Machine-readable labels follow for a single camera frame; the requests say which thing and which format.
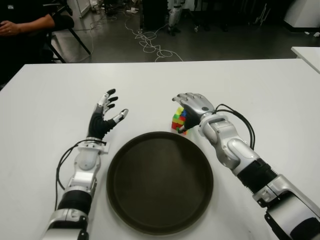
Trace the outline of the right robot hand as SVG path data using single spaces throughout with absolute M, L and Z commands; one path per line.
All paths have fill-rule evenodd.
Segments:
M 183 126 L 178 130 L 179 134 L 199 125 L 204 117 L 215 112 L 214 106 L 199 93 L 179 93 L 172 98 L 172 101 L 179 103 L 186 111 L 186 119 Z

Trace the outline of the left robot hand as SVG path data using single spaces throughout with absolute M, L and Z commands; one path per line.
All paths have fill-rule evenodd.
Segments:
M 119 98 L 118 96 L 112 96 L 115 93 L 115 88 L 108 90 L 95 105 L 88 125 L 88 138 L 102 140 L 108 132 L 110 132 L 119 122 L 123 121 L 128 115 L 129 110 L 125 108 L 114 117 L 105 120 L 105 114 L 116 106 L 115 101 Z

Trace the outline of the person bare hand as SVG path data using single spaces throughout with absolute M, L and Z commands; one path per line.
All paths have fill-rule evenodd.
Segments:
M 8 20 L 2 21 L 0 23 L 0 36 L 10 37 L 19 35 L 22 32 L 20 25 Z

